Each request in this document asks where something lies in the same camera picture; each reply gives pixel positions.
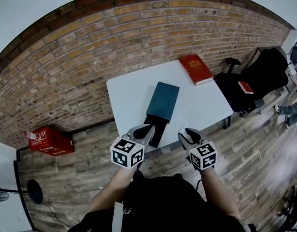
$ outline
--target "black pole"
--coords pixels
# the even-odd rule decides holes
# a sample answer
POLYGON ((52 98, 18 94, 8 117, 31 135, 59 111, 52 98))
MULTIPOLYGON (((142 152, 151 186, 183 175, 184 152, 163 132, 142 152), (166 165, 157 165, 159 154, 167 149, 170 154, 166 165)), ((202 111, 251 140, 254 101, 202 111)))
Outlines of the black pole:
POLYGON ((1 188, 0 188, 0 191, 15 192, 15 193, 28 193, 28 191, 8 190, 8 189, 1 189, 1 188))

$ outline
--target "black and white marker cube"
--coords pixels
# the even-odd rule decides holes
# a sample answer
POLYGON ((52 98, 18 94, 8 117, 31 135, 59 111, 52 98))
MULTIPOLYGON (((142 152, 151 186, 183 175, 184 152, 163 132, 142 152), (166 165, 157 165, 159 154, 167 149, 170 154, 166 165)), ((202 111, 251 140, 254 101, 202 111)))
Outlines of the black and white marker cube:
POLYGON ((211 141, 189 150, 190 160, 198 169, 204 170, 217 163, 217 150, 211 141))
POLYGON ((144 145, 118 137, 110 147, 111 161, 130 169, 144 160, 144 145))

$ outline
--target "jeans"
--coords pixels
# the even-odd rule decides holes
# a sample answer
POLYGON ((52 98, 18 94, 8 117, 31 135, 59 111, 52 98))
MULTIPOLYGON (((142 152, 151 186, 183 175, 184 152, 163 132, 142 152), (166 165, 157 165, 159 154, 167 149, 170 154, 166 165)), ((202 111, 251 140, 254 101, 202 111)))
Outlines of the jeans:
POLYGON ((287 119, 289 126, 297 123, 297 102, 291 106, 280 106, 279 112, 281 115, 291 115, 287 119))

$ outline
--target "teal box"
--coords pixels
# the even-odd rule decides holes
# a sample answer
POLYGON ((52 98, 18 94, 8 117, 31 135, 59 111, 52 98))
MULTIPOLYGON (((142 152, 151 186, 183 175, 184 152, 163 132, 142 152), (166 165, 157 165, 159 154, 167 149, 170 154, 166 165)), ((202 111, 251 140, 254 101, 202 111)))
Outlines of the teal box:
POLYGON ((167 119, 169 123, 177 101, 178 91, 179 87, 177 86, 158 82, 149 103, 147 114, 167 119))

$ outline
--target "person wearing black shirt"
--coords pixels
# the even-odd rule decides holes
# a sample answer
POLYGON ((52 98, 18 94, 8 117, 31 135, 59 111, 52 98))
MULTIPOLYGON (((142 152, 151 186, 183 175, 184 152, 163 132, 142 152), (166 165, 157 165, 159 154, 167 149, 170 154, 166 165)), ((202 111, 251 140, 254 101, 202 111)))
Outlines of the person wearing black shirt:
POLYGON ((256 231, 240 221, 236 200, 215 170, 200 173, 207 202, 180 174, 146 179, 135 168, 119 167, 69 232, 256 231))

